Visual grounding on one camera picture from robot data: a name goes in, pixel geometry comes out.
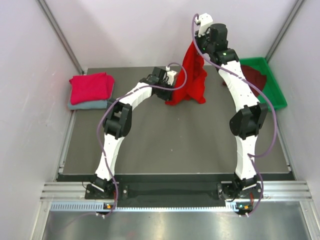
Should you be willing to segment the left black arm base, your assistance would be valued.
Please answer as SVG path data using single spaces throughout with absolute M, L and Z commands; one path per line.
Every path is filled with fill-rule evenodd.
M 119 188 L 118 199 L 126 199 L 128 197 L 129 190 L 127 187 Z M 92 183 L 86 186 L 84 198 L 86 200 L 115 200 L 116 188 L 113 183 L 107 185 L 107 190 L 101 190 L 94 186 Z

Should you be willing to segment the bright red t-shirt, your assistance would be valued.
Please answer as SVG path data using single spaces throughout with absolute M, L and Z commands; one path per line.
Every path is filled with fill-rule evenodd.
M 182 66 L 186 70 L 187 81 L 181 89 L 173 91 L 172 99 L 165 104 L 175 106 L 184 100 L 195 100 L 198 104 L 204 104 L 207 72 L 204 70 L 204 59 L 198 54 L 193 42 L 185 53 Z

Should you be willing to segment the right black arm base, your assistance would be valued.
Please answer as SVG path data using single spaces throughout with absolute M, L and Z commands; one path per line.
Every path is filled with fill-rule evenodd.
M 231 181 L 222 181 L 217 184 L 218 197 L 226 202 L 233 202 L 236 200 L 249 201 L 251 197 L 258 200 L 262 193 L 261 185 L 258 183 L 256 186 L 240 190 Z

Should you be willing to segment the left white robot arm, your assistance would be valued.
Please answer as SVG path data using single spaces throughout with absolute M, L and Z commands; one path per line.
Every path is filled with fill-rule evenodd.
M 177 74 L 168 66 L 166 69 L 155 67 L 151 74 L 142 78 L 127 94 L 107 102 L 101 124 L 104 131 L 104 142 L 100 144 L 101 159 L 91 182 L 102 198 L 109 198 L 115 190 L 115 163 L 120 146 L 131 130 L 134 109 L 153 95 L 164 101 L 170 100 Z

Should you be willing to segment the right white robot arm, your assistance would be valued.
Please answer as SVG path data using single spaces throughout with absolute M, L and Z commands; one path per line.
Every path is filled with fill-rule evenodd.
M 240 60 L 235 50 L 228 47 L 228 30 L 223 23 L 197 23 L 196 45 L 207 54 L 226 84 L 234 105 L 235 115 L 229 128 L 236 139 L 237 164 L 232 181 L 231 198 L 245 198 L 257 185 L 257 174 L 252 165 L 256 141 L 268 112 L 268 105 L 260 103 L 250 86 L 243 82 Z

